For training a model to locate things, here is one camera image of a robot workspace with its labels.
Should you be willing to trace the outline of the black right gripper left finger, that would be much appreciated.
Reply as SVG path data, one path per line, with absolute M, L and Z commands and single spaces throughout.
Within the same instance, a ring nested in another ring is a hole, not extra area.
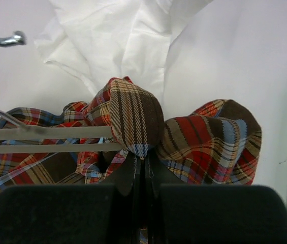
M 129 154 L 98 184 L 10 187 L 0 193 L 0 243 L 139 243 L 139 178 Z

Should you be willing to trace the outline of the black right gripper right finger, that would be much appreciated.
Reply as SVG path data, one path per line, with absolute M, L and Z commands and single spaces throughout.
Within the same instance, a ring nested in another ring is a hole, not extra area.
M 189 185 L 145 159 L 149 243 L 287 243 L 287 210 L 265 186 Z

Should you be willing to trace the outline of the plaid flannel shirt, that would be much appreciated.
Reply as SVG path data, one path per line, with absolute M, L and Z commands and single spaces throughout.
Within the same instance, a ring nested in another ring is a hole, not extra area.
M 262 130 L 234 100 L 208 102 L 188 116 L 164 120 L 157 98 L 125 78 L 112 78 L 90 103 L 60 115 L 15 108 L 0 118 L 0 193 L 16 186 L 103 182 L 129 154 L 140 164 L 135 213 L 139 243 L 149 243 L 144 161 L 150 154 L 189 185 L 250 185 Z

